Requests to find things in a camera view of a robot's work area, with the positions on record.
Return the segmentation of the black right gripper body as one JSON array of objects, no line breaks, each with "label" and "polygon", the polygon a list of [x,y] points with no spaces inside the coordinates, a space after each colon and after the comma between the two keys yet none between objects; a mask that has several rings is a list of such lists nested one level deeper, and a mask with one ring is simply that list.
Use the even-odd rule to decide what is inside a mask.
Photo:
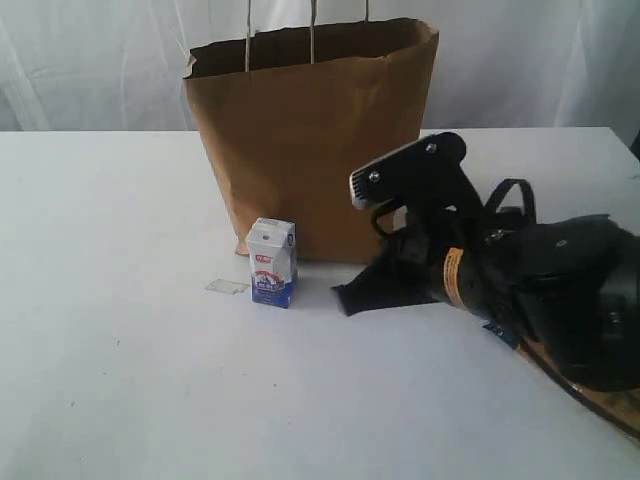
[{"label": "black right gripper body", "polygon": [[432,209],[423,215],[408,212],[406,225],[388,231],[379,218],[396,212],[390,200],[372,213],[372,226],[385,244],[397,245],[412,258],[424,257],[430,293],[449,305],[503,305],[505,287],[496,267],[495,244],[505,234],[505,211],[484,206],[464,218],[456,206]]}]

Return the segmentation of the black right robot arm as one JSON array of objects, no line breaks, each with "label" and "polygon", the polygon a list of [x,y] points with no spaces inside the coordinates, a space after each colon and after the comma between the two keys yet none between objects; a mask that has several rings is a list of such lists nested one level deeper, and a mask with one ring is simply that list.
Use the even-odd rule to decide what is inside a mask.
[{"label": "black right robot arm", "polygon": [[380,253],[335,287],[347,315],[445,303],[542,348],[560,381],[596,391],[639,384],[639,239],[606,215],[537,219],[531,184],[506,178],[482,200],[453,132],[379,157],[349,177],[352,204],[380,230]]}]

